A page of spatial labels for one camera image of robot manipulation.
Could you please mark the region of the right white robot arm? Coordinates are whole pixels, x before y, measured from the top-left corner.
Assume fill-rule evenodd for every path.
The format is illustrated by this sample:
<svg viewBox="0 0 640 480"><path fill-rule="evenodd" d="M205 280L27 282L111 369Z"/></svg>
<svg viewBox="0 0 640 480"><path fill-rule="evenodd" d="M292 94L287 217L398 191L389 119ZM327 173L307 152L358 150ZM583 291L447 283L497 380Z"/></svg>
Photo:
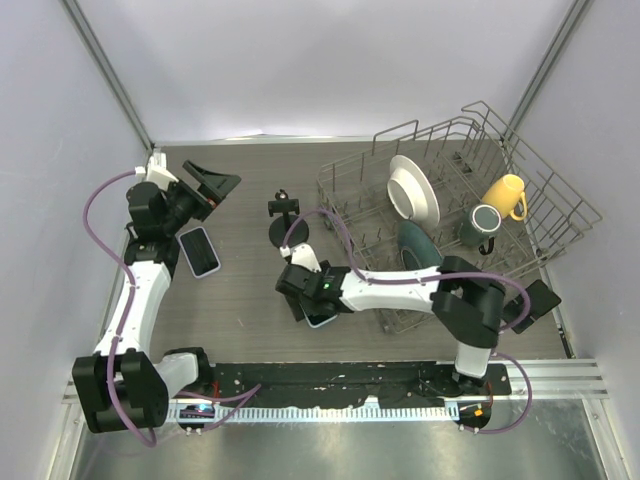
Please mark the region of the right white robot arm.
<svg viewBox="0 0 640 480"><path fill-rule="evenodd" d="M498 344L505 288L500 277L460 257L413 271L371 272L327 263L319 269L289 262L275 289L297 320L330 321L367 310L404 310L435 316L457 342L451 380L472 395L488 381Z"/></svg>

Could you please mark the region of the dark teal plate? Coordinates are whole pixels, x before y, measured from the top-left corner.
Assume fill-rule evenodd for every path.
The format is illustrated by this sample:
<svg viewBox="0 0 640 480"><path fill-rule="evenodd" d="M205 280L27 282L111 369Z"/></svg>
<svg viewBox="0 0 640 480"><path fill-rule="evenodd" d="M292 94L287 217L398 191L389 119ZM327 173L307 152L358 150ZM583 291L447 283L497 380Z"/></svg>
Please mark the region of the dark teal plate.
<svg viewBox="0 0 640 480"><path fill-rule="evenodd" d="M429 235L415 222L402 220L397 227L397 246L406 270L440 266L443 256Z"/></svg>

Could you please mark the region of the yellow mug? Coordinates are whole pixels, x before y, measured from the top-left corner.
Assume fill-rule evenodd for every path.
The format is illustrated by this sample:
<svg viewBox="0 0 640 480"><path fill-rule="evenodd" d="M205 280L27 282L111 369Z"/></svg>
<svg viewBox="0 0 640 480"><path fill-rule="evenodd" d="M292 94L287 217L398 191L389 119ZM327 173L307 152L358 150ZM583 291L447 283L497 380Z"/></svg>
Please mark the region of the yellow mug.
<svg viewBox="0 0 640 480"><path fill-rule="evenodd" d="M514 174L498 179L483 195L481 201L494 207L502 219L524 221L528 214L524 180Z"/></svg>

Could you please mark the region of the lilac case phone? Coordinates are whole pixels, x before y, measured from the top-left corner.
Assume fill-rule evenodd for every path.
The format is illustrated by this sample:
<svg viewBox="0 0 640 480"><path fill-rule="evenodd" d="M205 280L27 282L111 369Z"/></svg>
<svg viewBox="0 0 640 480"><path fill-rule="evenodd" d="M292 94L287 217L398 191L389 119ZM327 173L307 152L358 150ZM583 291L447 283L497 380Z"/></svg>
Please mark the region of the lilac case phone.
<svg viewBox="0 0 640 480"><path fill-rule="evenodd" d="M178 236L192 275L196 279L209 276L221 268L219 257L203 227L196 227Z"/></svg>

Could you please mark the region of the white plate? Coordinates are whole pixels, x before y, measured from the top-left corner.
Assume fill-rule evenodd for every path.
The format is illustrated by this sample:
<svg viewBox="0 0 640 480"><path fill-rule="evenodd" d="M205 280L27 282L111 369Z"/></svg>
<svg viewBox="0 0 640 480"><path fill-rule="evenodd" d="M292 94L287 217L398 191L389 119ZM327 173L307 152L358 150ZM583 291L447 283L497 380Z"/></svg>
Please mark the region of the white plate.
<svg viewBox="0 0 640 480"><path fill-rule="evenodd" d="M406 220L435 229L440 209L435 191L421 168L404 155L392 157L387 193L396 212Z"/></svg>

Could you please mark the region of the light blue case phone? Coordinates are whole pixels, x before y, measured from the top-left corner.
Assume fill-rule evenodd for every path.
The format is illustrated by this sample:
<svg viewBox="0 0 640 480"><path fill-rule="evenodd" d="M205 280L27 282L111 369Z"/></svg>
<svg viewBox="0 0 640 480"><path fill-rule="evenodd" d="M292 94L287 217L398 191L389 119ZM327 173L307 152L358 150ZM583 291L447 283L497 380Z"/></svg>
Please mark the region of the light blue case phone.
<svg viewBox="0 0 640 480"><path fill-rule="evenodd" d="M310 313L305 309L302 309L303 320L314 329L321 328L322 326L334 321L338 318L338 314L327 315L327 314L317 314Z"/></svg>

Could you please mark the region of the dark green mug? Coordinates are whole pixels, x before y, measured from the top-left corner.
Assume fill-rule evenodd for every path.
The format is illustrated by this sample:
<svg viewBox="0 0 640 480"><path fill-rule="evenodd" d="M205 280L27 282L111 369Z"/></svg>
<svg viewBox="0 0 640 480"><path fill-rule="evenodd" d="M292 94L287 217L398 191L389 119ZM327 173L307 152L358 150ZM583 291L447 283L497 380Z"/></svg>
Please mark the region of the dark green mug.
<svg viewBox="0 0 640 480"><path fill-rule="evenodd" d="M487 256L493 253L495 237L502 225L499 211L486 203L471 208L462 218L458 238L460 243Z"/></svg>

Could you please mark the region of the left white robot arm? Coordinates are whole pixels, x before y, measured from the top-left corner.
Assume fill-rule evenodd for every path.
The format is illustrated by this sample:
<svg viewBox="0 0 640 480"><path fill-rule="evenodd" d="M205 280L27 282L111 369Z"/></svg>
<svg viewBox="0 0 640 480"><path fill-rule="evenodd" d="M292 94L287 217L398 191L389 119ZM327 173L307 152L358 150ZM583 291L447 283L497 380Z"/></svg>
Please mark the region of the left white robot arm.
<svg viewBox="0 0 640 480"><path fill-rule="evenodd" d="M116 308L103 337L89 356L76 358L72 379L89 430L127 430L148 448L167 418L169 402L181 391L205 397L213 385L200 347L175 349L153 364L148 356L160 304L179 260L178 232L192 219L205 221L240 184L234 174L206 170L191 161L184 170L191 187L164 164L150 161L129 171L137 179L126 194L130 221L123 253L111 250L91 225L90 238L124 273Z"/></svg>

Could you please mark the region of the black phone stand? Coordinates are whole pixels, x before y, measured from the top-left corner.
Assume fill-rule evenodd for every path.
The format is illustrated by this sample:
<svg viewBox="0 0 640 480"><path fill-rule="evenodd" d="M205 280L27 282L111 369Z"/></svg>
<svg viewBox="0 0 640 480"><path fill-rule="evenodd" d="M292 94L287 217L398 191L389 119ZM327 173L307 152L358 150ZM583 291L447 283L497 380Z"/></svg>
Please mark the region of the black phone stand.
<svg viewBox="0 0 640 480"><path fill-rule="evenodd" d="M274 200L268 202L268 214L273 217L269 227L269 240L271 244L279 248L292 224L298 219L300 214L299 200L292 199L284 189L279 189ZM288 246L296 246L309 239L310 231L308 224L302 220L293 230L289 237Z"/></svg>

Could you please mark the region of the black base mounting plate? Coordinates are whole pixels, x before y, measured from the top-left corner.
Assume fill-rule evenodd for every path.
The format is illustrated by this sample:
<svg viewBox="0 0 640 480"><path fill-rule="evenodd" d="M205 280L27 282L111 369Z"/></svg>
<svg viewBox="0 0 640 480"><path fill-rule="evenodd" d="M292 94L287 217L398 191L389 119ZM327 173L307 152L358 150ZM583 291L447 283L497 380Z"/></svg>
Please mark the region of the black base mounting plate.
<svg viewBox="0 0 640 480"><path fill-rule="evenodd" d="M221 363L209 368L203 384L183 388L185 399L239 398L257 388L247 403L260 408L342 409L360 407L372 396L383 408L441 406L446 398L509 396L507 368L491 364L482 380L465 380L451 363L321 362Z"/></svg>

